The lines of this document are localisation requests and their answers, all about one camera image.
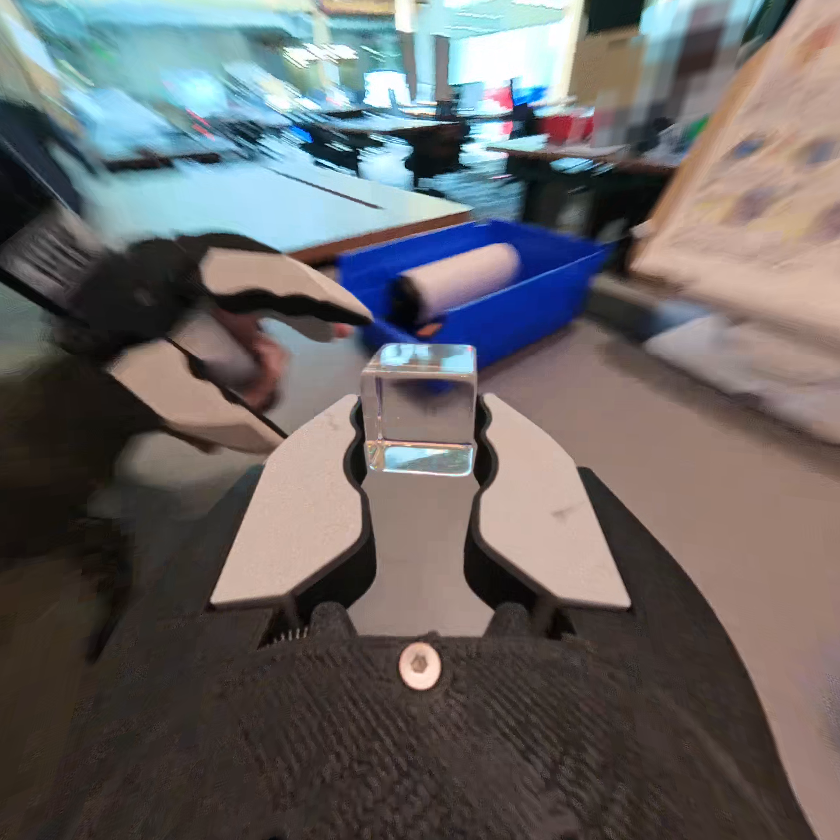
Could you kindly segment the blue plastic bin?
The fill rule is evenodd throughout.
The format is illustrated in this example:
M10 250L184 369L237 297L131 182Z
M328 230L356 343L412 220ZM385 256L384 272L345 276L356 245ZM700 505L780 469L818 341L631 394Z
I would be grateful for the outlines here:
M487 245L509 244L522 268L513 283L451 311L441 322L405 330L387 319L387 288L403 270ZM546 228L490 220L359 248L338 259L339 282L372 312L361 336L372 350L386 343L469 344L479 368L566 328L580 316L592 279L612 247Z

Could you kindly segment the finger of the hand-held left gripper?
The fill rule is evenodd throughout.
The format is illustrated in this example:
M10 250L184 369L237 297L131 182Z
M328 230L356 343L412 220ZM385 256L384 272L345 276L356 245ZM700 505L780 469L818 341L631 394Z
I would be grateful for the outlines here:
M123 352L108 372L176 436L209 447L269 455L286 436L227 389L199 375L199 360L169 340Z
M330 342L336 324L364 328L374 321L336 280L286 255L212 248L199 267L219 309L283 322L314 342Z

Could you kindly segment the dark wooden desk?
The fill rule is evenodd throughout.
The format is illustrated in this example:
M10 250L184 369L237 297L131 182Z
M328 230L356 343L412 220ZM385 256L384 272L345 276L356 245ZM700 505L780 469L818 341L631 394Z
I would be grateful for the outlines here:
M574 229L586 238L612 225L619 238L626 236L650 215L679 168L624 153L572 152L543 136L491 143L487 150L503 154L506 173L523 184L523 223L555 228L562 211L583 196L583 219Z

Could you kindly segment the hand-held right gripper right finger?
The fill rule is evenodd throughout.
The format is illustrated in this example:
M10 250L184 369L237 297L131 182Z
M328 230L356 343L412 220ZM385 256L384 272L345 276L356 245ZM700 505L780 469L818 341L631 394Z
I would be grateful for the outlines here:
M476 498L478 545L536 595L626 612L632 601L572 457L485 394L490 476Z

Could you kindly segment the person's left hand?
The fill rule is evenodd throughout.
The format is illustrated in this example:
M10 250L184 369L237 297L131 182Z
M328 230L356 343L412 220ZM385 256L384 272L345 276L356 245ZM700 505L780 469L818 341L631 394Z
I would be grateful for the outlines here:
M256 411L269 411L281 398L282 379L289 361L288 352L263 330L254 314L222 311L219 318L258 367L257 375L240 392L242 399Z

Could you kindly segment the person's left forearm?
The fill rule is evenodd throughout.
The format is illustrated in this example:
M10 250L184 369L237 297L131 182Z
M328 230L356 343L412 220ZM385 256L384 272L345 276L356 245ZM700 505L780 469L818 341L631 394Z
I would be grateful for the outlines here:
M1 563L10 574L50 559L93 577L100 603L87 642L95 663L119 623L133 585L133 550L114 518L91 513L123 451L163 433L204 453L215 444L177 433L89 360L52 355L2 376Z

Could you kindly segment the printed poster board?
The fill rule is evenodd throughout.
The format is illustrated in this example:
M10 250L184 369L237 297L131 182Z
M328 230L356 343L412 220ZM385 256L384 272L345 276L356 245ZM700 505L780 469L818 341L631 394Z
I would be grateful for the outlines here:
M838 2L795 4L637 238L635 276L707 312L646 351L838 445Z

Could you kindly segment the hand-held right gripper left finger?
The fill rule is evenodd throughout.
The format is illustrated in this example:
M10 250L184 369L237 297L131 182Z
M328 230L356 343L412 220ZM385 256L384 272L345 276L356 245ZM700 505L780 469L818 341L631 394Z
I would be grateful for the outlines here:
M351 606L375 578L361 401L346 395L264 464L209 598L216 610Z

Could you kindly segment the clear acrylic cube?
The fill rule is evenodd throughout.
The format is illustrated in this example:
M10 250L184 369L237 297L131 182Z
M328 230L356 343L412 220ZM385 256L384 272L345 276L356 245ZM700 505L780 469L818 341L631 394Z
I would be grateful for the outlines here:
M463 477L476 456L477 353L469 344L386 343L360 378L368 469Z

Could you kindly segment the white table wooden edge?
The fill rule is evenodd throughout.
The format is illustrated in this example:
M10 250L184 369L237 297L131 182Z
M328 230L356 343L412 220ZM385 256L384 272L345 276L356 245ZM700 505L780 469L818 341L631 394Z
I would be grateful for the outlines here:
M87 220L110 244L243 235L311 266L470 220L470 209L313 164L183 164L87 178Z

